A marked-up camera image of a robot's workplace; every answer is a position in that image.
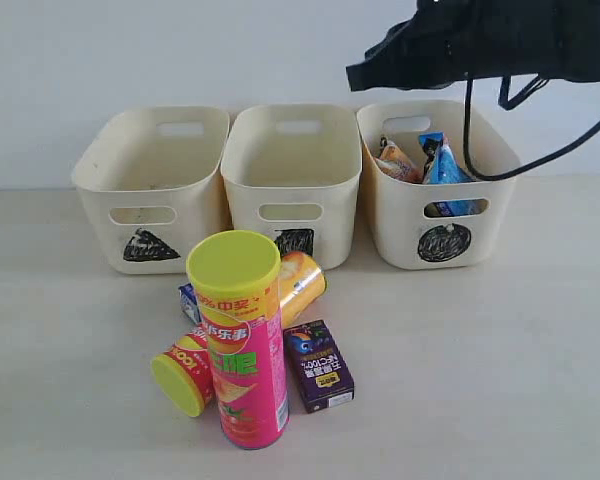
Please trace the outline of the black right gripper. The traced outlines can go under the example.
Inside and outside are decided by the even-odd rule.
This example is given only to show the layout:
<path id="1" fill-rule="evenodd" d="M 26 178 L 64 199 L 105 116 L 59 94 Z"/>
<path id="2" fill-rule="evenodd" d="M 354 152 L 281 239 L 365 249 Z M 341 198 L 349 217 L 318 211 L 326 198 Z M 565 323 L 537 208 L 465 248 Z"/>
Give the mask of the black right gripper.
<path id="1" fill-rule="evenodd" d="M 440 90 L 479 79 L 479 1 L 418 1 L 411 20 L 391 27 L 364 59 L 346 67 L 352 92 Z"/>

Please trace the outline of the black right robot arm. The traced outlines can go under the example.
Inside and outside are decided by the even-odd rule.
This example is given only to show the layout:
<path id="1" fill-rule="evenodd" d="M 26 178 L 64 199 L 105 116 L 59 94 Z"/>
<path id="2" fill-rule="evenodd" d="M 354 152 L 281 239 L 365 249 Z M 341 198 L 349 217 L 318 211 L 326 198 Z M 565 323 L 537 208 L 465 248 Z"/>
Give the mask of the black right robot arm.
<path id="1" fill-rule="evenodd" d="M 531 74 L 600 82 L 600 1 L 420 1 L 346 74 L 353 91 Z"/>

